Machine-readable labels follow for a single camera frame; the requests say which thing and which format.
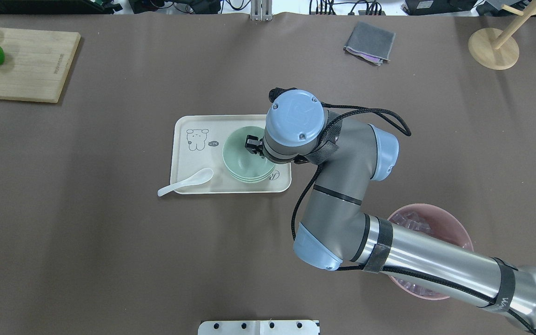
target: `table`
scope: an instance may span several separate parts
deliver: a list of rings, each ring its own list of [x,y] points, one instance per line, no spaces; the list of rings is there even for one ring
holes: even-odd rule
[[[358,20],[396,32],[391,62],[342,46]],[[388,108],[413,131],[369,214],[409,203],[455,215],[477,252],[536,264],[536,18],[503,72],[470,34],[510,18],[153,13],[0,16],[77,31],[58,104],[0,101],[0,334],[196,334],[204,320],[311,318],[323,334],[523,334],[453,299],[422,301],[384,275],[327,272],[292,252],[289,220],[314,167],[279,194],[159,199],[185,115],[261,114],[268,91]]]

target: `ceramic spoon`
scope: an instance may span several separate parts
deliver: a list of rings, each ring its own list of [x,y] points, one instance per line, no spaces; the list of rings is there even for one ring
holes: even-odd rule
[[[171,184],[159,189],[157,195],[159,197],[162,197],[163,195],[166,195],[166,193],[175,191],[175,189],[181,187],[204,184],[208,180],[211,180],[213,175],[214,171],[212,171],[212,169],[210,169],[209,167],[205,167],[204,169],[196,172],[193,176],[187,178],[186,180],[182,180],[180,182],[176,182],[175,184]]]

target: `wooden stand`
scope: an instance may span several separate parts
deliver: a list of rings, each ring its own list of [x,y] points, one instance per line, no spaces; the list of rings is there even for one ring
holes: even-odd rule
[[[536,0],[523,11],[502,5],[502,9],[518,15],[506,30],[483,28],[469,38],[469,51],[479,64],[493,70],[506,70],[516,64],[519,55],[518,44],[512,34],[529,19],[536,15]]]

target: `velcro strap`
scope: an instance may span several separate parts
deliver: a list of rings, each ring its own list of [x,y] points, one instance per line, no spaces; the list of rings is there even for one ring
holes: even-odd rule
[[[514,297],[514,290],[516,288],[515,269],[506,265],[499,258],[492,258],[500,267],[500,289],[497,292],[495,303],[481,308],[492,313],[504,313],[510,309],[510,303],[512,303],[512,298]]]
[[[331,121],[336,117],[338,117],[338,114],[328,111],[328,121],[326,122],[326,125],[331,123]],[[305,155],[305,158],[315,165],[320,165],[325,162],[330,155],[334,154],[334,152],[338,150],[336,141],[341,133],[341,129],[342,121],[338,121],[330,128],[322,142],[319,143],[318,146],[311,151],[311,153]]]
[[[374,250],[372,250],[367,263],[365,263],[365,266],[363,267],[363,271],[375,274],[380,272],[385,265],[388,255],[390,254],[390,248],[392,248],[392,239],[394,237],[394,231],[390,221],[378,218],[378,222],[378,242],[374,246]]]

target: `cutting board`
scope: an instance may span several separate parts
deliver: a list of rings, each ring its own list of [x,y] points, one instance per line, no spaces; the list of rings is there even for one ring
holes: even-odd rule
[[[0,28],[0,99],[58,102],[80,34]]]

